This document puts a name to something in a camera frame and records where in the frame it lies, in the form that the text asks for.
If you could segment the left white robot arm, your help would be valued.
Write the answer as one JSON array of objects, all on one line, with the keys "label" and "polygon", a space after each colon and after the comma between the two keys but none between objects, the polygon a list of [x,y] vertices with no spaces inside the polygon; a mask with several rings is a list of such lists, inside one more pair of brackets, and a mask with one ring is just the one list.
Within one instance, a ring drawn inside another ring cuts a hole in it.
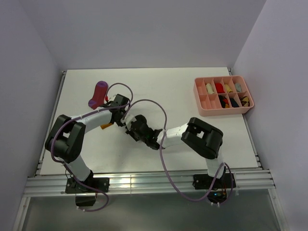
[{"label": "left white robot arm", "polygon": [[45,142],[53,161],[64,164],[77,180],[76,186],[82,192],[89,192],[94,186],[93,172],[81,157],[84,136],[102,125],[121,124],[121,118],[130,99],[117,94],[114,99],[89,113],[69,117],[57,117]]}]

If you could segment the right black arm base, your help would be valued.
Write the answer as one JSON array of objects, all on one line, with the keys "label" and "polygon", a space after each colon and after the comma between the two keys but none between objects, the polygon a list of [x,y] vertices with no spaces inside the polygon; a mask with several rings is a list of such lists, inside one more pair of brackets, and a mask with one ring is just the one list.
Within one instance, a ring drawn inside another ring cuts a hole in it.
[{"label": "right black arm base", "polygon": [[[212,180],[214,178],[207,174],[195,174],[193,175],[193,187],[196,190],[209,190]],[[236,182],[232,173],[223,173],[222,177],[215,179],[211,192],[207,196],[207,199],[214,204],[223,203],[228,198],[228,189],[234,189]]]}]

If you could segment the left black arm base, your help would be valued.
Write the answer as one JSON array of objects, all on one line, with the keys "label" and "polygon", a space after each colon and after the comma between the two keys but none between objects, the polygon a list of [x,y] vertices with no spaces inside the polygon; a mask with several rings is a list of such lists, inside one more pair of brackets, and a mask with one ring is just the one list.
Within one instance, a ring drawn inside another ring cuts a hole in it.
[{"label": "left black arm base", "polygon": [[[79,181],[76,178],[68,178],[65,187],[65,194],[75,195],[77,209],[83,212],[96,212],[104,209],[109,204],[109,178],[91,178],[86,181]],[[98,208],[93,208],[98,194],[105,196],[105,203]]]}]

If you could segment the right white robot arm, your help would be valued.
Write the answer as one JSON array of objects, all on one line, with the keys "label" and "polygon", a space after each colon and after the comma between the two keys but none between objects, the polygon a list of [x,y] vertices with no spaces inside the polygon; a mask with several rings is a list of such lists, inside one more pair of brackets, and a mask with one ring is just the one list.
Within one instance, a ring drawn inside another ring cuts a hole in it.
[{"label": "right white robot arm", "polygon": [[121,122],[126,133],[135,141],[141,141],[153,150],[186,144],[203,157],[207,165],[208,182],[212,187],[220,187],[224,181],[224,167],[219,149],[223,143],[223,132],[196,117],[175,128],[152,129],[143,115],[127,115]]}]

